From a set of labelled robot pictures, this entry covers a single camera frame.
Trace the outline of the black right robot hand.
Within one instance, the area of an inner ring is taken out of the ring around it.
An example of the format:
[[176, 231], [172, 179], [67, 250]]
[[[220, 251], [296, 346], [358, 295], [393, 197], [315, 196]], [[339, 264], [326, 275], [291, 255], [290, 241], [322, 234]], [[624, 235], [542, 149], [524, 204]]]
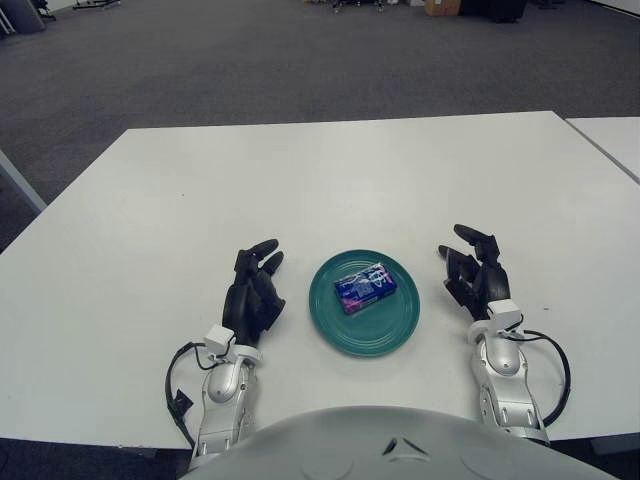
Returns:
[[516, 344], [507, 338], [507, 332], [522, 323], [523, 315], [512, 300], [497, 240], [463, 224], [456, 224], [454, 233], [474, 253], [463, 254], [446, 245], [440, 245], [438, 253], [445, 261], [445, 289], [473, 319], [467, 341], [472, 345], [485, 341], [489, 350], [513, 353]]

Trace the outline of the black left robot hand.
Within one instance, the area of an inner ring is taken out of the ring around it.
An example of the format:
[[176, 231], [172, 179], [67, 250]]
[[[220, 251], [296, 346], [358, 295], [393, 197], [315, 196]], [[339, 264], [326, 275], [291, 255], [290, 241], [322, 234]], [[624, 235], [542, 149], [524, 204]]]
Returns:
[[257, 348], [284, 309], [272, 277], [284, 259], [277, 239], [238, 251], [235, 277], [227, 290], [221, 326], [232, 331], [235, 345]]

